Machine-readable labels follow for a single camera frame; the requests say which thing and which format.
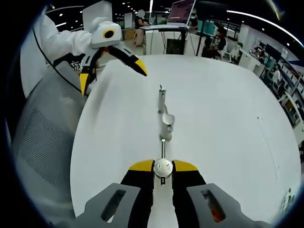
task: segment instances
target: laptop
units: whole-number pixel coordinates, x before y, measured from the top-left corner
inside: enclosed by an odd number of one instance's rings
[[[191,12],[196,0],[181,0],[172,4],[171,14],[166,25],[150,25],[143,26],[140,29],[158,30],[158,29],[173,29],[173,28],[188,28]]]

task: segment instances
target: mesh chair back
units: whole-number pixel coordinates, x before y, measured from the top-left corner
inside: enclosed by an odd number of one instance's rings
[[[80,89],[67,62],[58,71]],[[70,163],[77,124],[86,99],[52,68],[27,99],[12,142],[24,190],[50,222],[74,218]]]

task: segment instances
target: laptop screen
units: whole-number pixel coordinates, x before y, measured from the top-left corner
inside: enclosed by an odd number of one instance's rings
[[[172,4],[168,23],[181,23],[187,25],[195,0],[182,0]]]

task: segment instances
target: white table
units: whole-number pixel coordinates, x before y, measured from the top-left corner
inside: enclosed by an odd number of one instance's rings
[[[159,85],[175,115],[166,158],[198,167],[239,201],[245,215],[271,222],[286,191],[300,185],[293,129],[276,98],[252,72],[201,57],[141,57],[148,76],[110,61],[86,102],[74,140],[71,193],[75,215],[138,161],[158,159]],[[177,227],[170,179],[156,178],[149,227]]]

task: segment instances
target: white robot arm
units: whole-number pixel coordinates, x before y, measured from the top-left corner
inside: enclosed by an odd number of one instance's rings
[[[110,55],[118,58],[136,72],[147,76],[143,62],[121,41],[122,31],[118,24],[107,21],[107,18],[96,18],[89,32],[92,33],[90,48],[85,52],[80,74],[81,92],[83,95],[86,93],[88,85],[96,77],[91,72],[95,66],[95,62],[104,51],[109,52]]]

